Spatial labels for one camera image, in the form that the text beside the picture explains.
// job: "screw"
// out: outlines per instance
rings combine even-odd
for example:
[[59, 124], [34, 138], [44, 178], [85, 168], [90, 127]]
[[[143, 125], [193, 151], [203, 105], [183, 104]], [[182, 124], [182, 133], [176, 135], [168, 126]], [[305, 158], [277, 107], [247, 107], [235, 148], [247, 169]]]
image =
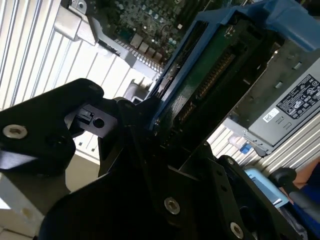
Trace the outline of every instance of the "screw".
[[4, 127], [2, 133], [10, 139], [24, 139], [27, 136], [28, 131], [24, 126], [11, 124]]
[[99, 88], [96, 85], [93, 85], [93, 84], [89, 85], [89, 88], [91, 88], [92, 90], [95, 90], [95, 91], [99, 90]]
[[171, 196], [164, 200], [164, 206], [173, 215], [180, 213], [179, 203]]
[[234, 161], [233, 161], [230, 157], [227, 157], [226, 160], [227, 160], [227, 162], [228, 162], [229, 164], [231, 164], [231, 165], [234, 164]]
[[230, 229], [232, 233], [238, 238], [243, 239], [244, 238], [244, 232], [242, 231], [241, 227], [236, 224], [235, 222], [230, 223]]

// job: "green circuit board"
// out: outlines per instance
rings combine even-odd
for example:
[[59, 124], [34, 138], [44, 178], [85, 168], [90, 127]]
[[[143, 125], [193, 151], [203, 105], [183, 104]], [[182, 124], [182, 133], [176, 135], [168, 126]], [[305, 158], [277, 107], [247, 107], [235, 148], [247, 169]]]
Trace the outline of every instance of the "green circuit board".
[[132, 46], [163, 66], [198, 12], [239, 5], [242, 1], [96, 0], [93, 16], [108, 37]]
[[165, 144], [184, 130], [190, 116], [206, 101], [214, 87], [223, 79], [232, 78], [261, 42], [250, 33], [254, 30], [248, 20], [240, 20], [230, 27], [218, 29], [159, 117], [158, 131]]

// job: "metal bracket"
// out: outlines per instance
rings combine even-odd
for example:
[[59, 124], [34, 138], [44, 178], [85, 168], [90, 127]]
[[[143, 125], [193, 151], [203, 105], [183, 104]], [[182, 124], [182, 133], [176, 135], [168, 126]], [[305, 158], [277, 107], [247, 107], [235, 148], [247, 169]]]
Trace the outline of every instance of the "metal bracket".
[[[83, 0], [76, 2], [79, 2], [77, 6], [84, 6], [82, 2], [85, 3]], [[69, 9], [66, 9], [60, 6], [54, 21], [54, 29], [71, 41], [84, 40], [95, 46], [98, 38], [89, 24], [88, 17], [85, 15], [86, 12], [79, 9], [82, 8], [69, 6]]]

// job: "silver metal panel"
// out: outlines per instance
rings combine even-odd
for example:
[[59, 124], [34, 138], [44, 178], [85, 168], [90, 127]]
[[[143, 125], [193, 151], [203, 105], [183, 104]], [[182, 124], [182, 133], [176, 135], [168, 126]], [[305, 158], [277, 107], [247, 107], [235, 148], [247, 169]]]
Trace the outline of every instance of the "silver metal panel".
[[[228, 142], [234, 132], [223, 124], [208, 138], [212, 153], [216, 157], [229, 155], [241, 166], [254, 166], [266, 176], [280, 167], [290, 167], [296, 170], [320, 156], [320, 113], [290, 137], [271, 155], [261, 158], [252, 148], [247, 154], [241, 153]], [[237, 144], [247, 141], [241, 137]]]
[[[130, 68], [123, 59], [98, 45], [74, 42], [56, 32], [59, 4], [59, 0], [0, 0], [0, 110], [77, 78], [88, 78], [102, 86], [105, 98], [121, 97], [132, 79], [152, 82], [138, 71], [141, 66]], [[233, 133], [223, 125], [209, 142], [217, 157], [230, 155], [243, 166], [261, 166], [265, 172], [280, 165], [299, 169], [319, 155], [319, 122], [318, 115], [264, 159], [253, 149], [243, 154], [229, 144]], [[77, 154], [99, 162], [96, 137], [86, 132], [75, 142]]]
[[[102, 47], [56, 32], [59, 7], [59, 0], [0, 0], [0, 109], [78, 78], [99, 84], [110, 99], [121, 97], [132, 79], [150, 81]], [[97, 138], [85, 133], [81, 141], [77, 153], [97, 161]]]

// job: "power supply label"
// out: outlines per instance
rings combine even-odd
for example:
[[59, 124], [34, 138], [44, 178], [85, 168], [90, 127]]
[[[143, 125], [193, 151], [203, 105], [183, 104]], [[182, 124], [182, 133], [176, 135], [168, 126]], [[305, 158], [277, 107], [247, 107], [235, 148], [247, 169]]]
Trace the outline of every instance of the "power supply label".
[[298, 119], [319, 100], [320, 82], [309, 74], [276, 106], [292, 119]]

